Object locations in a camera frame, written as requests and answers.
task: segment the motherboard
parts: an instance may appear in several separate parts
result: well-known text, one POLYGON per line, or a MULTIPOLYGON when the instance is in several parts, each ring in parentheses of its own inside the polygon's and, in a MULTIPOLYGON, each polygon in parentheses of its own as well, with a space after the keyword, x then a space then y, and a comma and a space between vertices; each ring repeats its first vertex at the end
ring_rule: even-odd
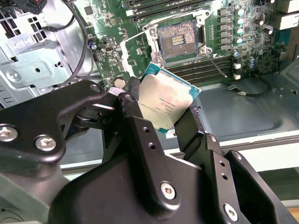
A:
POLYGON ((285 24, 296 15, 281 15, 275 0, 72 3, 106 87, 141 77, 150 62, 195 86, 271 73, 290 57, 285 47, 298 25, 285 24))

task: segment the cable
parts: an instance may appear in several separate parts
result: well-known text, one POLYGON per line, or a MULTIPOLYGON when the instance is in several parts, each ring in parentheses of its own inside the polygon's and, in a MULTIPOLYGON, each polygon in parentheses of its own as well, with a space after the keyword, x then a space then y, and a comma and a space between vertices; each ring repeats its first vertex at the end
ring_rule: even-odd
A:
POLYGON ((224 72, 221 71, 221 69, 218 67, 218 65, 216 65, 212 59, 210 59, 210 57, 207 54, 205 54, 205 56, 225 78, 228 77, 224 72))
POLYGON ((4 211, 7 211, 7 212, 10 212, 10 213, 15 214, 16 216, 18 216, 18 217, 24 222, 24 219, 22 219, 22 217, 19 216, 17 213, 15 213, 15 212, 13 212, 13 211, 10 211, 10 210, 6 210, 6 209, 1 209, 1 212, 4 212, 4 211))
POLYGON ((59 30, 68 28, 74 21, 75 21, 75 16, 73 15, 71 17, 71 20, 66 25, 64 25, 62 27, 56 28, 56 27, 52 27, 52 26, 45 26, 45 27, 43 27, 43 29, 48 30, 50 32, 58 32, 59 30))
POLYGON ((90 52, 90 56, 92 58, 92 67, 90 69, 90 72, 86 76, 77 76, 77 78, 81 78, 82 80, 88 79, 93 72, 93 67, 94 67, 93 51, 91 49, 89 49, 89 52, 90 52))
POLYGON ((84 23, 82 22, 81 18, 78 16, 78 14, 76 13, 76 11, 73 9, 72 5, 70 3, 67 2, 67 0, 63 0, 64 4, 69 8, 69 10, 71 11, 71 13, 73 13, 73 16, 75 17, 75 19, 77 20, 81 30, 82 30, 82 33, 83 33, 83 37, 84 37, 84 44, 83 44, 83 50, 82 50, 82 53, 81 53, 81 56, 80 56, 80 59, 79 59, 79 62, 78 62, 78 65, 76 66, 73 74, 71 74, 71 76, 66 79, 60 86, 65 86, 67 85, 68 83, 70 83, 76 76, 77 74, 80 72, 82 66, 83 66, 83 63, 84 63, 84 60, 85 60, 85 55, 86 55, 86 52, 87 52, 87 44, 88 44, 88 34, 87 34, 87 30, 84 26, 84 23))
POLYGON ((261 97, 261 96, 266 95, 267 93, 269 93, 272 89, 271 84, 266 79, 264 79, 262 77, 258 77, 258 76, 255 76, 255 77, 258 78, 259 80, 261 80, 261 82, 263 82, 267 85, 266 90, 264 90, 263 92, 260 92, 260 93, 247 93, 247 92, 244 92, 244 91, 240 90, 237 85, 230 85, 228 87, 228 90, 235 91, 237 94, 239 94, 241 96, 246 96, 246 97, 261 97))
POLYGON ((17 218, 13 218, 13 217, 6 217, 6 218, 2 219, 2 220, 0 221, 0 223, 2 223, 2 222, 5 220, 5 219, 9 219, 9 218, 11 218, 11 219, 14 219, 14 220, 17 220, 17 221, 21 222, 21 220, 19 220, 19 219, 17 219, 17 218))

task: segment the capacitor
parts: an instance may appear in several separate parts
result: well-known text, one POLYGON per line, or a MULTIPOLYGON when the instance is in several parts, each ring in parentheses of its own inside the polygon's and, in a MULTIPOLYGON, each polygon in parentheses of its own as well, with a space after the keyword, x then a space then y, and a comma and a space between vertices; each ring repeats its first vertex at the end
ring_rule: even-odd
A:
POLYGON ((273 30, 271 30, 271 29, 267 29, 267 28, 265 28, 265 29, 263 29, 263 31, 264 31, 264 33, 266 33, 266 34, 268 34, 268 35, 273 34, 273 30))
POLYGON ((238 38, 235 39, 235 42, 236 43, 243 43, 243 39, 238 37, 238 38))
POLYGON ((256 65, 255 64, 248 64, 248 67, 250 68, 250 69, 254 69, 254 67, 255 67, 256 65))
POLYGON ((250 57, 250 58, 248 59, 248 61, 249 61, 250 64, 254 64, 254 63, 256 62, 256 60, 255 60, 254 57, 250 57))
POLYGON ((235 29, 235 33, 238 34, 238 35, 242 35, 243 34, 243 29, 242 28, 235 29))
POLYGON ((233 55, 234 57, 240 57, 240 53, 236 50, 234 50, 233 55))
POLYGON ((238 15, 238 16, 243 16, 244 15, 244 9, 242 9, 242 8, 237 9, 235 14, 238 15))
POLYGON ((254 23, 256 25, 262 26, 263 25, 263 21, 262 20, 255 20, 254 23))
POLYGON ((238 25, 242 25, 244 23, 244 19, 239 18, 239 19, 236 19, 235 22, 238 25))

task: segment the screw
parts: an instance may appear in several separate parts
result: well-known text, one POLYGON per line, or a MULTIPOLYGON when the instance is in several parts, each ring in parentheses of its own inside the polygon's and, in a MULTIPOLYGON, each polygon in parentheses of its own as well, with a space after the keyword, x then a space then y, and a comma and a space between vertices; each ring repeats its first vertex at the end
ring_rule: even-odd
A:
POLYGON ((91 85, 90 85, 90 88, 91 88, 93 91, 96 91, 96 92, 100 92, 100 91, 101 91, 101 89, 100 89, 97 85, 95 85, 95 84, 91 84, 91 85))
POLYGON ((92 45, 91 45, 91 49, 92 49, 92 50, 96 50, 96 48, 97 48, 97 45, 96 45, 96 44, 92 44, 92 45))
POLYGON ((234 152, 234 154, 238 157, 238 159, 239 160, 241 160, 242 159, 242 157, 241 157, 241 155, 239 154, 239 153, 237 153, 237 152, 234 152))
POLYGON ((151 34, 155 34, 156 33, 155 29, 150 29, 149 31, 150 31, 151 34))
POLYGON ((224 204, 224 210, 231 220, 233 220, 234 222, 238 221, 238 214, 232 206, 230 206, 229 204, 224 204))
POLYGON ((210 135, 210 139, 212 139, 213 142, 217 141, 217 139, 214 136, 212 136, 212 135, 210 135))
POLYGON ((12 71, 7 75, 8 79, 12 82, 19 82, 21 80, 21 76, 16 71, 12 71))
POLYGON ((13 127, 0 127, 0 141, 12 141, 18 137, 18 132, 13 127))
POLYGON ((45 135, 36 140, 36 147, 43 151, 51 151, 56 147, 56 141, 50 136, 45 135))
POLYGON ((205 53, 205 49, 204 48, 200 48, 199 52, 203 54, 203 53, 205 53))
POLYGON ((171 186, 169 183, 162 183, 160 188, 164 197, 167 199, 172 200, 176 196, 173 186, 171 186))

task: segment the chip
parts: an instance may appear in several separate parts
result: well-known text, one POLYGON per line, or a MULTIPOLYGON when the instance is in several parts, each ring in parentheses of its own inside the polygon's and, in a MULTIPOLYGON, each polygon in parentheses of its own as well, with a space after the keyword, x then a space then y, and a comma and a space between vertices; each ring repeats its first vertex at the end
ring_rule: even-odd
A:
POLYGON ((93 8, 91 6, 87 6, 84 8, 86 15, 92 15, 93 14, 93 8))

